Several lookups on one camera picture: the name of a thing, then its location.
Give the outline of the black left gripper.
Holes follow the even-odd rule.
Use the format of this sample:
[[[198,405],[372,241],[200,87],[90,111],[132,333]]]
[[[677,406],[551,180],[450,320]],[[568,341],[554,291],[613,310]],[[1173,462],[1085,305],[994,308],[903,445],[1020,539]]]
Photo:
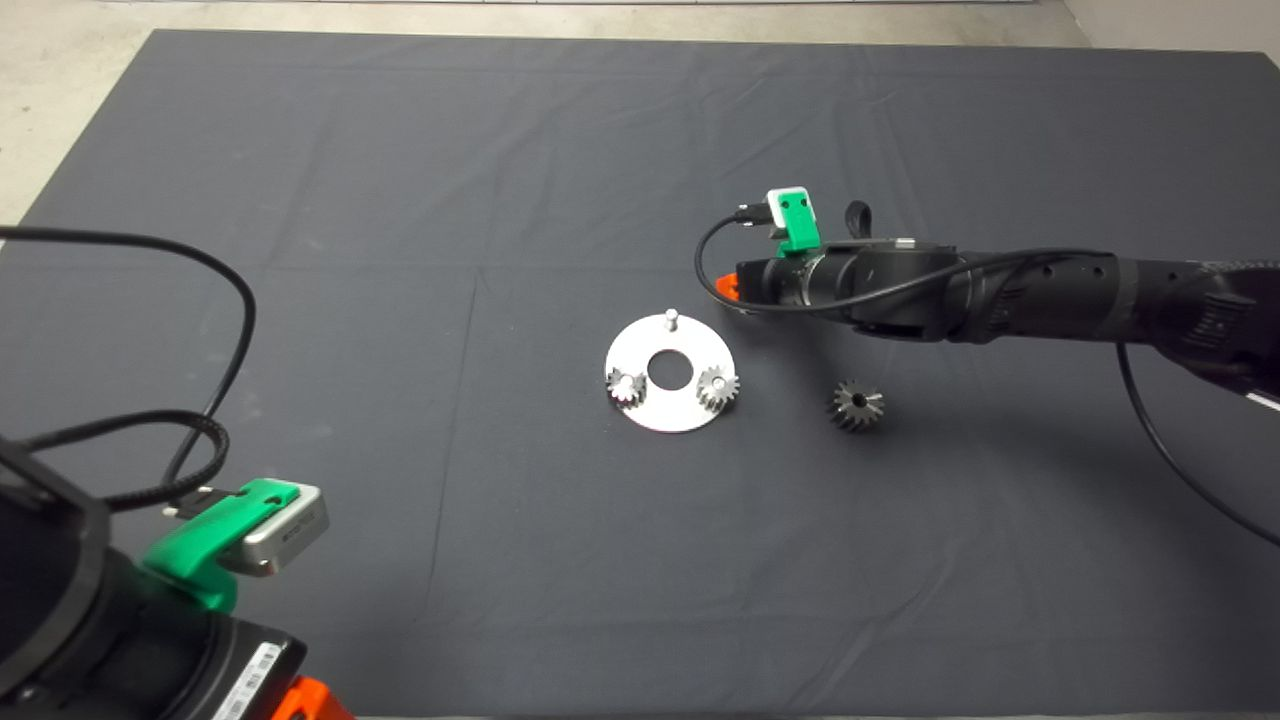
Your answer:
[[[355,720],[326,684],[297,676],[305,659],[306,644],[276,628],[143,615],[131,628],[131,717]]]

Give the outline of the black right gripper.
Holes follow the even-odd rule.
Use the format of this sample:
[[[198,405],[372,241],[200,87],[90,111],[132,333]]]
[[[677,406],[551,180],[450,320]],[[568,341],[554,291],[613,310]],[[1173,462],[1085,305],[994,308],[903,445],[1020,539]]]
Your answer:
[[[744,313],[835,313],[836,260],[812,252],[795,258],[764,258],[737,263],[737,274],[719,275],[713,297],[742,305]]]

